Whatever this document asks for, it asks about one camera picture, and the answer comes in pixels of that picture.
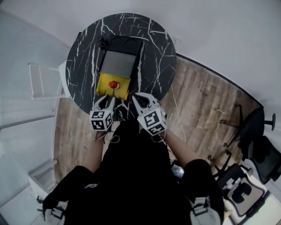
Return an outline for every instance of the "black sleeve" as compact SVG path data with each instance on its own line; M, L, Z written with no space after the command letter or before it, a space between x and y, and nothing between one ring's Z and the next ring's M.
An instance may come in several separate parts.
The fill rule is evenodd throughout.
M57 206L59 201L66 202L72 195L75 195L79 189L90 184L94 179L97 179L98 171L94 174L87 168L76 166L55 189L44 199L43 212L46 209L52 209Z
M183 194L194 202L197 197L210 197L211 208L224 218L222 192L212 175L211 167L205 160L193 160L184 168L184 176L180 181Z

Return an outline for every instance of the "black shirt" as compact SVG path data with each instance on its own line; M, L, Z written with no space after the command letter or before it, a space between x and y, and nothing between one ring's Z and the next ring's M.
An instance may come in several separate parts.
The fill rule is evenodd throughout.
M155 143L135 121L123 122L115 131L120 141L111 143L101 167L91 173L76 166L44 200L44 208L67 201L65 224L97 222L184 222L190 224L191 202L210 196L211 208L223 222L221 191L204 160L184 167L178 183L171 171L168 149Z

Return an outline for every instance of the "wooden floor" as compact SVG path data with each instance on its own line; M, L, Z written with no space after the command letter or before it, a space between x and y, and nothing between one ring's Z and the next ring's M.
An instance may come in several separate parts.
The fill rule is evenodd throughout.
M168 115L168 127L183 140L185 133L186 143L201 158L207 159L211 155L216 162L220 162L225 150L223 144L229 142L236 129L219 121L239 123L236 103L242 105L244 118L259 105L223 78L185 59L177 60L172 87L161 101ZM54 147L55 159L58 160L55 168L58 182L74 166L81 164L90 141L89 115L71 99L61 99ZM233 153L233 160L239 162L241 151L237 145L232 145L229 150Z

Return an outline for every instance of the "black office chair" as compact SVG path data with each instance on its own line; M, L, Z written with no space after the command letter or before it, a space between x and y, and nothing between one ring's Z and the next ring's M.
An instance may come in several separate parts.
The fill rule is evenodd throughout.
M242 106L239 104L236 104L235 106L239 107L240 113L240 124L238 126L233 125L225 120L220 120L221 124L236 127L238 129L229 144L225 143L224 146L229 147L233 143L233 141L236 141L238 137L240 137L238 147L241 148L244 155L245 153L247 154L250 143L257 137L262 137L265 124L271 125L272 131L274 130L276 115L275 113L273 114L272 121L265 120L263 107L260 107L252 111L246 117L246 119L243 120Z
M221 170L217 182L223 198L234 206L238 216L245 216L239 224L245 223L256 214L270 194L251 183L247 174L236 163L225 171Z
M263 184L266 184L270 179L276 181L280 177L281 153L266 136L257 138L250 143L246 158L254 163Z

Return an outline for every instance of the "black marble tabletop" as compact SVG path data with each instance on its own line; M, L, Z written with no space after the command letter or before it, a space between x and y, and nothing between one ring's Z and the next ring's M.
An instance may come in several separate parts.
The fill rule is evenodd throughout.
M72 45L66 63L66 82L75 103L90 113L103 95L96 93L99 66L104 52L101 36L138 37L143 40L138 70L131 78L127 100L116 99L114 120L137 118L132 93L146 92L161 100L169 90L177 64L176 51L167 32L155 21L142 15L122 13L104 17L87 27Z

